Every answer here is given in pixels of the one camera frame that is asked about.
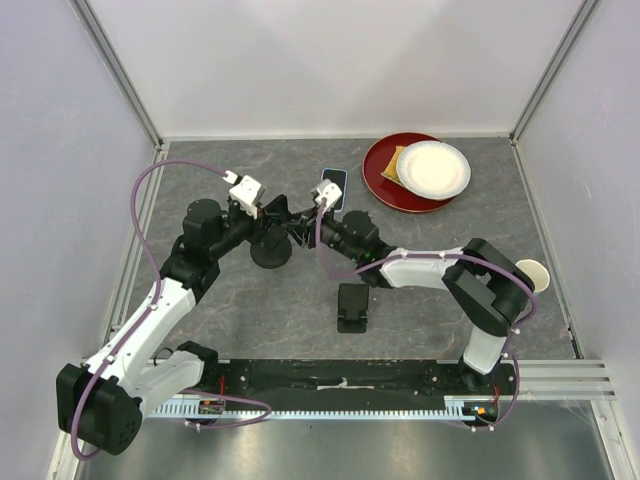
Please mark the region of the black round-base clamp stand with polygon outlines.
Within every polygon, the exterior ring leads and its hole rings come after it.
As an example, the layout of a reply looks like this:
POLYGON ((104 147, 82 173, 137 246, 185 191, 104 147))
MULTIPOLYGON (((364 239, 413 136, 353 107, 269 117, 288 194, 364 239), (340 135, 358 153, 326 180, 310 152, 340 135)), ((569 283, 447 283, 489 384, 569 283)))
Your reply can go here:
POLYGON ((272 270, 284 266, 291 258, 292 251, 291 242, 284 239, 272 249, 264 245, 252 245, 250 256, 258 267, 272 270))

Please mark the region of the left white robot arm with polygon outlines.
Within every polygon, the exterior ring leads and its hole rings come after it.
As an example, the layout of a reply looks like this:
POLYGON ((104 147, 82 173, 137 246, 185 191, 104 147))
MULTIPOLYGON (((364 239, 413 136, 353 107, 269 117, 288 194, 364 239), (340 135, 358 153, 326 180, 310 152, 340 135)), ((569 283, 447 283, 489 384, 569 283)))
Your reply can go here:
POLYGON ((220 259, 254 236, 259 208, 229 200, 228 208, 191 203, 182 234, 147 298, 121 330, 83 365, 65 365, 56 378, 58 425, 75 441, 122 453, 142 421, 174 395, 220 388, 215 350, 193 341, 155 367, 147 362, 174 326, 202 300, 220 274, 220 259))

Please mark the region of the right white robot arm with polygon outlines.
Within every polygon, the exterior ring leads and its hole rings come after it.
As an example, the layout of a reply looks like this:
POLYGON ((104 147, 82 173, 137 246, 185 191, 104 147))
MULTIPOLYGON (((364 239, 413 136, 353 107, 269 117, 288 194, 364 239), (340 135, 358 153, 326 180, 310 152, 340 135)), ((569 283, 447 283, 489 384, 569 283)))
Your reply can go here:
POLYGON ((318 207, 291 215, 283 228, 301 246, 316 248, 320 255, 331 249, 354 263, 353 271, 333 270, 336 278, 358 277, 372 288, 448 291, 473 324, 457 371, 460 386, 469 393, 481 393, 493 383, 493 370, 514 327, 537 310, 531 276, 480 238, 449 250, 408 250, 381 240, 363 211, 338 221, 318 207))

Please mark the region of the blue-cased smartphone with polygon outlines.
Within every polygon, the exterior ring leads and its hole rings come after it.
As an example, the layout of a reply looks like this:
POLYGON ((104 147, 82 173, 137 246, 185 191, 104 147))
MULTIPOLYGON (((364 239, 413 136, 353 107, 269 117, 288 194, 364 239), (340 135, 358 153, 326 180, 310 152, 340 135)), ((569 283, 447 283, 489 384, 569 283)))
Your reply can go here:
POLYGON ((321 179, 330 180, 332 183, 336 184, 339 187, 341 191, 341 197, 334 205, 334 211, 336 213, 342 212, 346 203, 345 197, 348 183, 347 171, 339 168, 325 168, 322 170, 321 179))

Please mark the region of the black smartphone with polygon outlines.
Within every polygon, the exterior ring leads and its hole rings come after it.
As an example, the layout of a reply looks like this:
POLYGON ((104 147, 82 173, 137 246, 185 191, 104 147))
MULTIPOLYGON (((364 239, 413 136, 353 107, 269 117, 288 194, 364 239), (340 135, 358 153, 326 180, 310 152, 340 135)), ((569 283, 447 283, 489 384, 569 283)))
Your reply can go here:
POLYGON ((273 250, 283 242, 288 236, 284 226, 289 219, 288 199, 280 194, 262 208, 260 245, 273 250))

